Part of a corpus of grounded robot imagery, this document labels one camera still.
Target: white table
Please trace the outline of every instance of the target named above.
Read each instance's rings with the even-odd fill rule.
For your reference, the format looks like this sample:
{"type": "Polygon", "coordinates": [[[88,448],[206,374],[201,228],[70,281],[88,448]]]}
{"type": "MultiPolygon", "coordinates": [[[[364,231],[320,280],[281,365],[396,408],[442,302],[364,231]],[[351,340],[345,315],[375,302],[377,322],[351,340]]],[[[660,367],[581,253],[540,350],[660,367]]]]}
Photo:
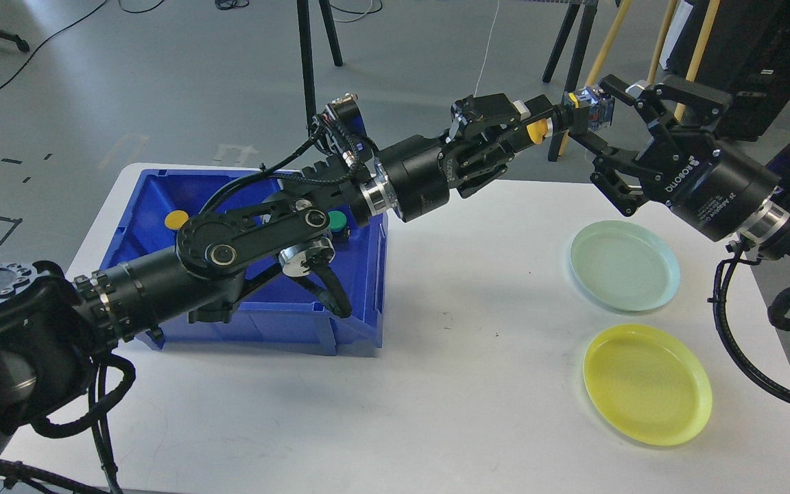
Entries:
{"type": "MultiPolygon", "coordinates": [[[[126,169],[71,266],[96,269],[144,165],[126,169]]],[[[630,221],[680,260],[662,309],[612,313],[579,293],[566,263],[580,228],[618,213],[592,185],[496,181],[409,224],[392,218],[383,349],[320,357],[251,344],[125,344],[138,371],[110,414],[121,484],[185,493],[790,492],[790,405],[749,382],[721,347],[706,303],[724,255],[664,207],[630,221]],[[602,329],[641,322],[703,363],[706,429],[648,447],[612,429],[581,379],[602,329]]],[[[790,368],[747,269],[731,325],[759,368],[790,368]]],[[[57,415],[84,410],[77,400],[57,415]]],[[[90,434],[29,428],[3,456],[103,484],[90,434]]]]}

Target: blue plastic bin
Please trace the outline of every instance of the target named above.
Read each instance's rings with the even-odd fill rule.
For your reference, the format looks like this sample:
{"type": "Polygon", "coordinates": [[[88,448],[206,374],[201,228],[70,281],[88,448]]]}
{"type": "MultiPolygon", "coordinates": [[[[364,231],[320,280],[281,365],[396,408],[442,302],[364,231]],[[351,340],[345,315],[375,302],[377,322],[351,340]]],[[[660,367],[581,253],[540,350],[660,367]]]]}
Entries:
{"type": "MultiPolygon", "coordinates": [[[[148,169],[141,173],[134,193],[106,251],[100,269],[130,261],[175,243],[176,232],[166,228],[168,213],[182,209],[189,215],[219,187],[246,175],[246,171],[201,171],[200,169],[148,169]]],[[[223,209],[260,203],[279,190],[278,182],[267,180],[240,191],[228,199],[223,209]]],[[[371,219],[358,228],[348,207],[351,235],[338,248],[331,263],[352,303],[353,315],[341,319],[332,315],[313,295],[280,276],[244,301],[229,323],[195,322],[187,317],[163,323],[166,341],[255,341],[319,344],[325,354],[335,355],[338,344],[369,340],[383,345],[383,275],[386,257],[386,215],[371,219]]],[[[270,262],[255,263],[253,276],[270,262]]],[[[163,349],[144,334],[138,336],[154,350],[163,349]]]]}

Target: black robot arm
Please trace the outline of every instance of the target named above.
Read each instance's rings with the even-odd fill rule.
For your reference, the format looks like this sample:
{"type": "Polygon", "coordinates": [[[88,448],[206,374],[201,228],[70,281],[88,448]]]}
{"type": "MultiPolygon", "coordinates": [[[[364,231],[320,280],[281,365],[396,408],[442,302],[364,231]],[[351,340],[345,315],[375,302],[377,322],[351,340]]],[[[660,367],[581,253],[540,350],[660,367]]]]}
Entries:
{"type": "MultiPolygon", "coordinates": [[[[451,189],[470,197],[501,177],[515,154],[567,129],[595,154],[590,179],[624,215],[656,201],[712,240],[736,233],[766,257],[790,256],[790,145],[762,166],[719,141],[714,124],[728,101],[678,79],[646,88],[609,75],[598,87],[567,93],[561,104],[543,96],[525,103],[502,94],[465,97],[452,105],[451,126],[441,134],[380,150],[367,137],[357,98],[338,98],[314,117],[298,151],[225,185],[180,228],[172,248],[74,283],[52,263],[0,265],[0,452],[6,435],[29,423],[50,436],[90,427],[99,437],[107,429],[100,428],[104,413],[134,378],[132,366],[112,355],[119,341],[141,331],[160,338],[160,323],[184,313],[191,321],[228,322],[239,301],[280,274],[336,316],[349,316],[348,297],[328,266],[335,251],[327,210],[346,205],[360,226],[388,209],[411,221],[446,204],[451,189]],[[612,97],[647,124],[652,140],[645,150],[618,149],[596,134],[612,121],[612,97]],[[693,123],[675,121],[665,100],[687,104],[693,123]],[[279,172],[313,145],[325,161],[279,172]],[[281,180],[282,191],[260,205],[219,211],[229,196],[263,179],[281,180]],[[263,259],[272,264],[245,279],[246,268],[263,259]],[[122,371],[122,385],[95,397],[93,382],[108,366],[122,371]],[[66,425],[47,421],[89,388],[87,416],[66,425]]],[[[783,297],[771,307],[771,321],[787,326],[790,292],[783,297]]],[[[104,444],[100,449],[106,457],[104,444]]]]}

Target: gray floor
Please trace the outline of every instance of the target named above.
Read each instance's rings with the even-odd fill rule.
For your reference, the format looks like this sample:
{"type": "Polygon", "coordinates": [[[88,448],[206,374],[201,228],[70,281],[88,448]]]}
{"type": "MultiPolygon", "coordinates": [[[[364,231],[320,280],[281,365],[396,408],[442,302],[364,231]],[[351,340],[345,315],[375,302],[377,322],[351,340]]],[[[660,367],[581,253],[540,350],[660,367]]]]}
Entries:
{"type": "MultiPolygon", "coordinates": [[[[123,2],[134,9],[156,3],[123,2]]],[[[0,27],[35,48],[98,3],[3,0],[0,27]]],[[[365,0],[334,3],[367,6],[365,0]]],[[[584,74],[614,18],[614,2],[600,4],[584,74]]],[[[664,5],[634,1],[604,73],[645,78],[664,5]]],[[[474,91],[495,10],[492,1],[389,0],[382,13],[338,25],[346,66],[335,68],[319,10],[311,5],[320,102],[358,93],[381,146],[437,134],[448,126],[449,104],[474,91]]],[[[527,99],[544,93],[558,100],[568,57],[550,85],[540,82],[540,72],[564,11],[564,5],[502,1],[479,94],[527,99]]],[[[0,40],[0,84],[25,59],[0,40]]],[[[228,165],[238,152],[222,162],[213,157],[231,145],[250,151],[247,166],[275,163],[304,139],[303,104],[294,3],[255,0],[246,9],[219,12],[211,0],[169,1],[130,15],[110,2],[44,46],[0,92],[0,240],[13,228],[0,261],[50,259],[68,266],[128,163],[228,165]]],[[[645,145],[640,121],[618,110],[617,127],[605,137],[621,147],[645,145]]],[[[744,149],[765,162],[788,141],[790,104],[744,149]]],[[[559,163],[548,163],[546,153],[542,145],[521,154],[505,177],[586,181],[592,167],[583,150],[570,147],[559,163]]],[[[769,302],[790,285],[790,260],[768,263],[755,275],[769,302]]],[[[704,331],[717,338],[711,322],[704,331]]],[[[780,337],[790,360],[790,335],[780,337]]],[[[787,447],[788,438],[782,444],[787,447]]]]}

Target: yellow bottle cap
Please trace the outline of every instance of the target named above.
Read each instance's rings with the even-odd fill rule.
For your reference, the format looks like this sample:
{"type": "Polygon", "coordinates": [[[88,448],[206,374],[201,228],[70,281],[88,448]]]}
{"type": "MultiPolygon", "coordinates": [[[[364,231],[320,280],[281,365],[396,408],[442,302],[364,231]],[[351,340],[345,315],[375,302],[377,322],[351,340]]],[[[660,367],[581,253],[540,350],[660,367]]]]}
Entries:
{"type": "Polygon", "coordinates": [[[182,228],[182,225],[184,225],[184,223],[187,221],[188,213],[185,213],[181,209],[176,209],[167,215],[167,217],[163,220],[163,224],[166,225],[167,228],[177,231],[179,228],[182,228]]]}

